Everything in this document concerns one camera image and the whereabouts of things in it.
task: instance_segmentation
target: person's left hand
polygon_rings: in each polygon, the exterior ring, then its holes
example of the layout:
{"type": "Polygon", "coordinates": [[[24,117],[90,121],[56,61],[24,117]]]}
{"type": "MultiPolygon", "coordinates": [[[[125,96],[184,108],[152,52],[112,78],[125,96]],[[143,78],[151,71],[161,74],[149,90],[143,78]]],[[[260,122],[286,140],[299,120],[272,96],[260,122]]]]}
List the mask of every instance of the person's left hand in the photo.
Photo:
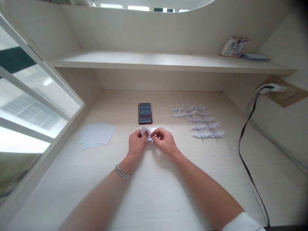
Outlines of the person's left hand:
{"type": "Polygon", "coordinates": [[[137,130],[133,134],[131,134],[128,140],[127,156],[133,156],[139,159],[143,154],[148,135],[149,133],[148,131],[146,131],[142,136],[141,130],[137,130]]]}

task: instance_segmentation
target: wrist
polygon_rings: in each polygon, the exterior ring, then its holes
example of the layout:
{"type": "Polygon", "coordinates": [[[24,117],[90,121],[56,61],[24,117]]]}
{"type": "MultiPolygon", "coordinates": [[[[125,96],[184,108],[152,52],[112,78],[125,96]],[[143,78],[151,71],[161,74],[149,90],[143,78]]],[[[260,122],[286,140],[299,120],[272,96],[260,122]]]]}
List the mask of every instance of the wrist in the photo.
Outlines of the wrist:
{"type": "Polygon", "coordinates": [[[119,164],[119,167],[123,172],[131,175],[135,170],[137,164],[138,164],[138,158],[136,158],[134,155],[129,155],[128,153],[127,156],[119,164]]]}
{"type": "Polygon", "coordinates": [[[184,155],[180,152],[179,149],[175,150],[174,152],[170,153],[170,158],[172,161],[176,161],[177,159],[183,157],[184,155]]]}

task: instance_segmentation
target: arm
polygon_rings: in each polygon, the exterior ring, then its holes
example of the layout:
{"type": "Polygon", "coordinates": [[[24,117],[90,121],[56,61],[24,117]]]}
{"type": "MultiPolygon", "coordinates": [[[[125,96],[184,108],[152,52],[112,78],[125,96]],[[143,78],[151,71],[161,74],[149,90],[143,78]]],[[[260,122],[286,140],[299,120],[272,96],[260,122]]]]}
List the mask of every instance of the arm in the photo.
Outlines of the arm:
{"type": "MultiPolygon", "coordinates": [[[[119,167],[131,175],[143,154],[148,132],[138,130],[129,137],[129,150],[119,167]]],[[[113,170],[77,205],[60,230],[105,230],[130,180],[113,170]]]]}
{"type": "Polygon", "coordinates": [[[222,230],[226,224],[244,212],[220,184],[179,151],[170,132],[158,128],[151,136],[161,151],[176,164],[203,214],[217,230],[222,230]]]}

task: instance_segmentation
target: forearm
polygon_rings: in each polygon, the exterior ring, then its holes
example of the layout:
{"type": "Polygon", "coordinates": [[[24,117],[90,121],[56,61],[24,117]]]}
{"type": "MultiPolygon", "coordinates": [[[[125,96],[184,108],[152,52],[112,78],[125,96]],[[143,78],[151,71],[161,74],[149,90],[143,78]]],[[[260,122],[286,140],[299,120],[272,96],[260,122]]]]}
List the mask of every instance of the forearm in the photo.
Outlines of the forearm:
{"type": "Polygon", "coordinates": [[[171,159],[182,173],[203,214],[217,230],[222,230],[227,223],[244,211],[220,184],[183,154],[175,153],[171,159]]]}
{"type": "MultiPolygon", "coordinates": [[[[138,160],[126,157],[119,167],[132,174],[138,160]]],[[[104,230],[129,185],[130,180],[115,170],[106,176],[73,210],[61,230],[104,230]]]]}

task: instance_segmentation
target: smartphone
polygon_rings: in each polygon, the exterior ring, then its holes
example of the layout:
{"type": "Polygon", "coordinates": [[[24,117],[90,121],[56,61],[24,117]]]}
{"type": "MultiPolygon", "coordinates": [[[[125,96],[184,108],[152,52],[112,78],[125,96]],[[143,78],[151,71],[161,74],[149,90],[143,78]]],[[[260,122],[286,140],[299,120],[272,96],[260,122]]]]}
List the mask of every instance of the smartphone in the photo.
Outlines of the smartphone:
{"type": "Polygon", "coordinates": [[[152,109],[150,103],[139,103],[138,104],[138,121],[139,124],[151,124],[152,120],[152,109]]]}

